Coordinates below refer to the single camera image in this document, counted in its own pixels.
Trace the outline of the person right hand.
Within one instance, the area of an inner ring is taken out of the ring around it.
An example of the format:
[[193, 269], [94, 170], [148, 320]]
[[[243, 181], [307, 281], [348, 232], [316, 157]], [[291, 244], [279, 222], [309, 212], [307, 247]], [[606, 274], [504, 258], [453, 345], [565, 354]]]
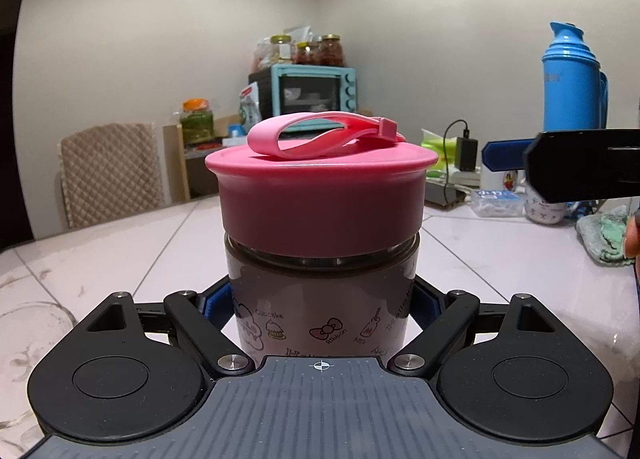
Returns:
[[634, 259], [640, 254], [639, 213], [628, 218], [626, 235], [624, 238], [624, 254], [626, 259]]

